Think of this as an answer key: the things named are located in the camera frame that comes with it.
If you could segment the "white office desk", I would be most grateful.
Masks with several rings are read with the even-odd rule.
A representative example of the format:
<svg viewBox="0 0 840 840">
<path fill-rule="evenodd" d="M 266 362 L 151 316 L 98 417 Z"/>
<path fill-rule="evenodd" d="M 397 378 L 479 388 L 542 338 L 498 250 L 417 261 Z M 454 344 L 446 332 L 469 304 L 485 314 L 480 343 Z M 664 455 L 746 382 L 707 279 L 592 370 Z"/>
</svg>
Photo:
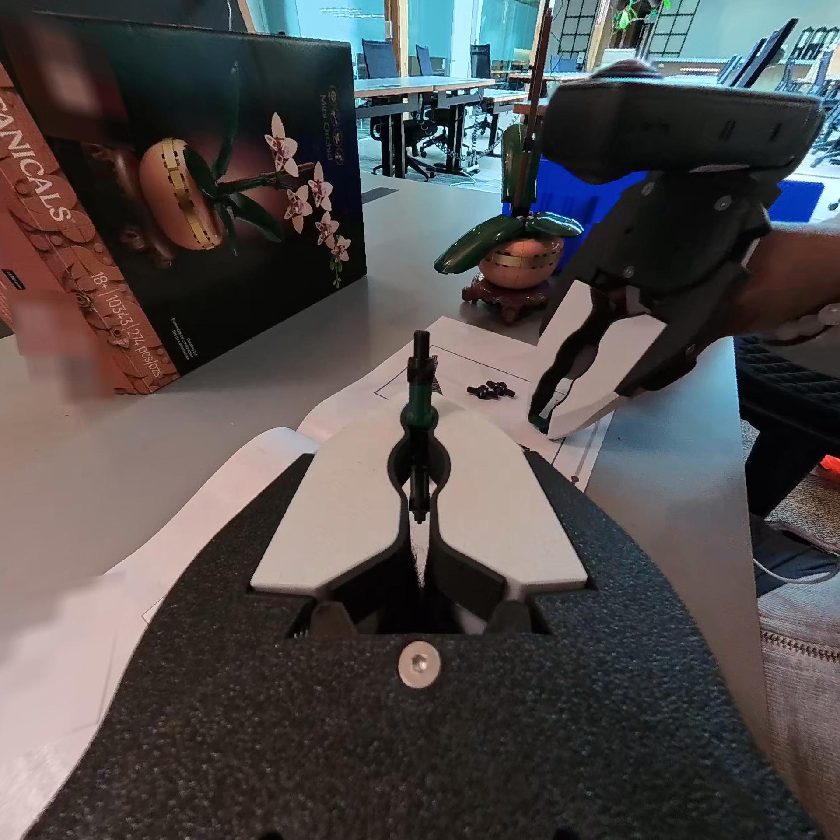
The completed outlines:
<svg viewBox="0 0 840 840">
<path fill-rule="evenodd" d="M 380 123 L 381 173 L 403 178 L 406 174 L 405 116 L 414 119 L 423 113 L 424 101 L 430 108 L 452 109 L 448 116 L 446 164 L 438 172 L 471 177 L 475 163 L 464 165 L 461 153 L 466 107 L 481 104 L 483 92 L 495 82 L 483 78 L 388 77 L 357 79 L 353 83 L 355 117 Z"/>
</svg>

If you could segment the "dark orchid toy box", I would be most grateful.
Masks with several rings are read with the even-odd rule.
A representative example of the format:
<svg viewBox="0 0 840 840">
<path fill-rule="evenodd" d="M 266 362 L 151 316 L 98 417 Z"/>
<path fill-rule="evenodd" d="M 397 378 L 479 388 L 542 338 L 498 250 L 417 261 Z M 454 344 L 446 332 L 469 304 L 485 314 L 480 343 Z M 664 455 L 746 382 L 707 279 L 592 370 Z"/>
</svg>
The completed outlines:
<svg viewBox="0 0 840 840">
<path fill-rule="evenodd" d="M 349 45 L 2 2 L 2 320 L 148 395 L 367 274 Z"/>
</svg>

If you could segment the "toy brick orchid model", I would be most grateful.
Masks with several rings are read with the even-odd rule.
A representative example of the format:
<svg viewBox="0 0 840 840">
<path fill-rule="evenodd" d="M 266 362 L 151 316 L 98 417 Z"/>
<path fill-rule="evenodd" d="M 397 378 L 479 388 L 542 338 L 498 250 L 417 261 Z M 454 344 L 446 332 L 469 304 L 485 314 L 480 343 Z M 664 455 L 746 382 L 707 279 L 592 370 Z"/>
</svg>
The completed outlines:
<svg viewBox="0 0 840 840">
<path fill-rule="evenodd" d="M 552 212 L 534 212 L 541 150 L 539 100 L 548 56 L 552 10 L 545 4 L 539 26 L 537 64 L 523 122 L 501 135 L 501 200 L 508 212 L 471 228 L 436 258 L 441 275 L 460 275 L 477 269 L 462 290 L 462 298 L 499 307 L 506 324 L 548 302 L 549 278 L 556 270 L 568 238 L 583 233 L 576 220 Z"/>
</svg>

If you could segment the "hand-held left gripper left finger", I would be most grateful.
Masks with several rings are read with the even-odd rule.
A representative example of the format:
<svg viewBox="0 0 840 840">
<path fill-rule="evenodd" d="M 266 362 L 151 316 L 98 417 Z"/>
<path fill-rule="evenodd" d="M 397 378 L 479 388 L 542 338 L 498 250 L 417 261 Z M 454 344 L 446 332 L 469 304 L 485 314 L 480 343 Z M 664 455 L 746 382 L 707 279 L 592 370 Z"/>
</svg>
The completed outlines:
<svg viewBox="0 0 840 840">
<path fill-rule="evenodd" d="M 353 623 L 376 615 L 380 634 L 417 628 L 407 473 L 392 465 L 405 437 L 401 413 L 361 416 L 318 449 L 253 573 L 254 590 L 340 602 Z"/>
</svg>

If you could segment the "white instruction booklet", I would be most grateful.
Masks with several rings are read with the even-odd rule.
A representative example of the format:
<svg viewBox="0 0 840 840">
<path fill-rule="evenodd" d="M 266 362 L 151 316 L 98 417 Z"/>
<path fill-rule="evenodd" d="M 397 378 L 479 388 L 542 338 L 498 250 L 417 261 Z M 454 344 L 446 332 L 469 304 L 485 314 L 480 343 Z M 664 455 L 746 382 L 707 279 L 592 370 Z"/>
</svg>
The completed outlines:
<svg viewBox="0 0 840 840">
<path fill-rule="evenodd" d="M 208 402 L 62 404 L 2 385 L 2 838 L 21 838 L 88 747 L 165 594 L 197 552 L 298 456 L 406 391 L 408 347 L 352 382 L 330 360 L 298 423 L 267 385 Z"/>
</svg>

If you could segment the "black grid rack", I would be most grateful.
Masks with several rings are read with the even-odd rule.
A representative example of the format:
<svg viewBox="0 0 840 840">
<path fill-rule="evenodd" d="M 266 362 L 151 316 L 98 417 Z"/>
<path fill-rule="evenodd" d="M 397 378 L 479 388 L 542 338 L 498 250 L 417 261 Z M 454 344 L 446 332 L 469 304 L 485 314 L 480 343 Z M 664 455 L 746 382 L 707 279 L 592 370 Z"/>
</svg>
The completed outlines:
<svg viewBox="0 0 840 840">
<path fill-rule="evenodd" d="M 671 1 L 668 12 L 637 20 L 623 32 L 613 30 L 615 1 L 556 2 L 549 53 L 577 61 L 605 49 L 633 49 L 648 58 L 676 58 L 685 46 L 699 1 Z"/>
</svg>

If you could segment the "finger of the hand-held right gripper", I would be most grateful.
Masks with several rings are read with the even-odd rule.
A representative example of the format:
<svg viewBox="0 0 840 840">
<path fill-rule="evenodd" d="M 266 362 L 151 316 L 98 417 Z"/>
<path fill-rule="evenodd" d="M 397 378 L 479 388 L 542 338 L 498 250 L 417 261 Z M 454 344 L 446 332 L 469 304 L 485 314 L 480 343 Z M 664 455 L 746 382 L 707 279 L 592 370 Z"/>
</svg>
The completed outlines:
<svg viewBox="0 0 840 840">
<path fill-rule="evenodd" d="M 607 328 L 622 319 L 601 293 L 579 280 L 571 283 L 538 341 L 528 420 L 550 420 L 573 380 L 593 363 Z"/>
<path fill-rule="evenodd" d="M 665 322 L 648 314 L 612 323 L 591 366 L 573 380 L 565 398 L 552 410 L 547 436 L 565 438 L 610 414 L 623 399 L 618 386 L 665 329 Z"/>
</svg>

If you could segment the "hanging green plant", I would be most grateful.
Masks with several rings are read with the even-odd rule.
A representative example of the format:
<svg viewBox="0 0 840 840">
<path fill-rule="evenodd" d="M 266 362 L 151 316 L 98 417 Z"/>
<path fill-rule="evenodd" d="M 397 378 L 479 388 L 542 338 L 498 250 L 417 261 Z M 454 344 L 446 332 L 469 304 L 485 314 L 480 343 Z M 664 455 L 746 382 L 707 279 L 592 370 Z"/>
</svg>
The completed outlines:
<svg viewBox="0 0 840 840">
<path fill-rule="evenodd" d="M 612 26 L 615 32 L 623 32 L 637 20 L 657 18 L 668 12 L 671 1 L 615 1 L 612 12 Z"/>
</svg>

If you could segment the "beige zip hoodie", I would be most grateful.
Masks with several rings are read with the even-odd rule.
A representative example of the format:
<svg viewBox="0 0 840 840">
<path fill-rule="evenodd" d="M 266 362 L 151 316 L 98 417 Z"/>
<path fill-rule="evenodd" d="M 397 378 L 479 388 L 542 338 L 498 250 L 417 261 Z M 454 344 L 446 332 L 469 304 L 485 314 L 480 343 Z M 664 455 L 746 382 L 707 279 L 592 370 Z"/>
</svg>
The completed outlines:
<svg viewBox="0 0 840 840">
<path fill-rule="evenodd" d="M 784 584 L 758 600 L 773 766 L 839 838 L 839 583 Z"/>
</svg>

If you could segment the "green and black toy stem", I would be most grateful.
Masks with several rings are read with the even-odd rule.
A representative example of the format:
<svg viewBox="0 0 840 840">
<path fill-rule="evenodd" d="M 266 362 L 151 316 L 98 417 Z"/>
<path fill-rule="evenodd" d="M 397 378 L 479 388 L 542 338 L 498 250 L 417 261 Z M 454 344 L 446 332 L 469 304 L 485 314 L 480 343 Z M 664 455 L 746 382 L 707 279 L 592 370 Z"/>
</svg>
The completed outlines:
<svg viewBox="0 0 840 840">
<path fill-rule="evenodd" d="M 408 480 L 408 510 L 416 523 L 429 513 L 430 479 L 428 465 L 429 434 L 437 420 L 433 406 L 437 357 L 430 353 L 428 331 L 413 334 L 413 353 L 406 367 L 407 404 L 402 413 L 407 440 L 401 455 L 401 470 Z"/>
</svg>

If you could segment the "black computer monitor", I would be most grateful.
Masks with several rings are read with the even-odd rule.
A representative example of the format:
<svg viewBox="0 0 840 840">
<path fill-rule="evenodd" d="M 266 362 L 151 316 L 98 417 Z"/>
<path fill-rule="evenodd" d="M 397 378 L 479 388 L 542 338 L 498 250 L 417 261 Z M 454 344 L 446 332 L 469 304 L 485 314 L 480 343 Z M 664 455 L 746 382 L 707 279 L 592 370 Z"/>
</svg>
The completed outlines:
<svg viewBox="0 0 840 840">
<path fill-rule="evenodd" d="M 791 18 L 768 38 L 762 38 L 757 42 L 747 56 L 732 57 L 718 74 L 717 84 L 730 88 L 751 88 L 764 69 L 769 66 L 771 60 L 777 56 L 798 23 L 798 18 Z"/>
</svg>

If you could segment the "large blue plastic bin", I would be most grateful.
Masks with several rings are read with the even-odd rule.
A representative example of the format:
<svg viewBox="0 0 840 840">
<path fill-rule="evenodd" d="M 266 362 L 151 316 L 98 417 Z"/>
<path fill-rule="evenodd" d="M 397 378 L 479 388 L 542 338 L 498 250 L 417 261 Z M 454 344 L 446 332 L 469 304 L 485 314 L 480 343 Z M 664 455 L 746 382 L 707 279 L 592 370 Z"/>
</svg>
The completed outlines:
<svg viewBox="0 0 840 840">
<path fill-rule="evenodd" d="M 603 184 L 590 184 L 571 174 L 561 164 L 542 157 L 537 177 L 534 213 L 551 212 L 577 220 L 585 227 L 603 220 L 628 187 L 647 179 L 644 171 Z M 770 219 L 782 223 L 811 220 L 825 186 L 793 178 L 780 183 L 781 194 L 769 210 Z"/>
</svg>

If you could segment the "grey desk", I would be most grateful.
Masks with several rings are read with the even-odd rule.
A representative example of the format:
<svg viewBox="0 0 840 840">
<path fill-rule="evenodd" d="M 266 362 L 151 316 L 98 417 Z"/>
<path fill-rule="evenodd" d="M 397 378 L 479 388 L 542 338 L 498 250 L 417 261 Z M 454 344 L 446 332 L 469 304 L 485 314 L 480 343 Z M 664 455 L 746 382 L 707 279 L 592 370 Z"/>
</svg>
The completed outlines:
<svg viewBox="0 0 840 840">
<path fill-rule="evenodd" d="M 2 339 L 2 656 L 59 599 L 153 537 L 223 462 L 450 317 L 535 343 L 463 307 L 433 260 L 501 209 L 470 188 L 363 174 L 367 276 L 153 395 L 63 404 Z M 742 430 L 730 339 L 614 415 L 586 493 L 682 598 L 742 718 L 770 751 Z"/>
</svg>

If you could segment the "black mesh chair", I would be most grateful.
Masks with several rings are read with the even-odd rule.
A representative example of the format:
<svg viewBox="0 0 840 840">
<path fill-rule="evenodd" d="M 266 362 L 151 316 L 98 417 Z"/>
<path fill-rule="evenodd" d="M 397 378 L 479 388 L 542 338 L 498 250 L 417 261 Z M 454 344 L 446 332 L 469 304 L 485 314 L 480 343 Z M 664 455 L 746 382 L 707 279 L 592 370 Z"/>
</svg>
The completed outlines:
<svg viewBox="0 0 840 840">
<path fill-rule="evenodd" d="M 839 383 L 758 338 L 733 346 L 740 416 L 758 432 L 745 464 L 749 510 L 767 518 L 825 456 L 839 456 Z"/>
</svg>

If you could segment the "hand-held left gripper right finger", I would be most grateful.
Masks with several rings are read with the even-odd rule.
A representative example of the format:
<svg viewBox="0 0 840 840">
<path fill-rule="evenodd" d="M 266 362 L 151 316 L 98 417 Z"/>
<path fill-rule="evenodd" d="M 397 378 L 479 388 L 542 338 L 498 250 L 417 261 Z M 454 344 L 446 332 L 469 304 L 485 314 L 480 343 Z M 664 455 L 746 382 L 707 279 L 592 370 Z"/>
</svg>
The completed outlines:
<svg viewBox="0 0 840 840">
<path fill-rule="evenodd" d="M 484 416 L 436 403 L 427 595 L 456 633 L 481 634 L 497 606 L 577 592 L 588 574 L 526 452 Z"/>
</svg>

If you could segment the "person's right hand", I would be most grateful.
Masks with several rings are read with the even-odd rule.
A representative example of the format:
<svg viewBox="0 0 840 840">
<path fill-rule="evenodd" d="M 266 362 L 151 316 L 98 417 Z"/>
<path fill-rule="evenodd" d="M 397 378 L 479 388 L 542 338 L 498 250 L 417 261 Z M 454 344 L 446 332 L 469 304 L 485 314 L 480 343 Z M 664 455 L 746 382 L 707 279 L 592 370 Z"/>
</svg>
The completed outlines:
<svg viewBox="0 0 840 840">
<path fill-rule="evenodd" d="M 748 262 L 749 279 L 722 335 L 771 331 L 839 301 L 839 227 L 774 224 Z"/>
</svg>

